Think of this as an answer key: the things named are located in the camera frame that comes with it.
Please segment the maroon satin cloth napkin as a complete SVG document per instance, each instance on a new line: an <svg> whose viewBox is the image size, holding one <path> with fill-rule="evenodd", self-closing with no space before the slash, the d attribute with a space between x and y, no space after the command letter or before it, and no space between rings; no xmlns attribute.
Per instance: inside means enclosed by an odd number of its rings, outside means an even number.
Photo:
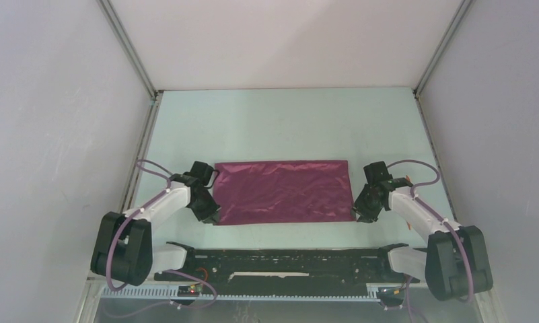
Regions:
<svg viewBox="0 0 539 323"><path fill-rule="evenodd" d="M215 168L220 225L354 220L346 160L223 162Z"/></svg>

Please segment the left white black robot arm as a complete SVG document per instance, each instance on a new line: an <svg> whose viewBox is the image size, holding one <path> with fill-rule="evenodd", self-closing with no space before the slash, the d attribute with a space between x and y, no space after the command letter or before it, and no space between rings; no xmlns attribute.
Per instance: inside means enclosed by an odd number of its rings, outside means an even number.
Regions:
<svg viewBox="0 0 539 323"><path fill-rule="evenodd" d="M111 291L139 286L148 276L171 271L180 280L189 280L196 272L196 261L188 257L191 248L176 242L155 245L153 235L176 212L192 211L201 223L219 222L220 205L211 189L220 175L213 166L195 161L191 169L175 174L153 162L139 159L143 172L160 177L165 186L151 199L122 213L108 212L101 220L90 271L105 277Z"/></svg>

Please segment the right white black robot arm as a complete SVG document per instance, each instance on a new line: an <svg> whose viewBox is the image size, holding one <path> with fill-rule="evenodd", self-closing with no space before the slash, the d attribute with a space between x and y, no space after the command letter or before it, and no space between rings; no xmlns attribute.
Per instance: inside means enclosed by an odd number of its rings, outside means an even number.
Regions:
<svg viewBox="0 0 539 323"><path fill-rule="evenodd" d="M403 218L424 240L425 250L407 244L381 248L376 275L393 281L400 274L426 282L439 301L470 301L493 288L494 278L483 232L439 214L419 194L420 183L396 178L384 161L363 168L366 184L352 212L358 222L374 223L383 211Z"/></svg>

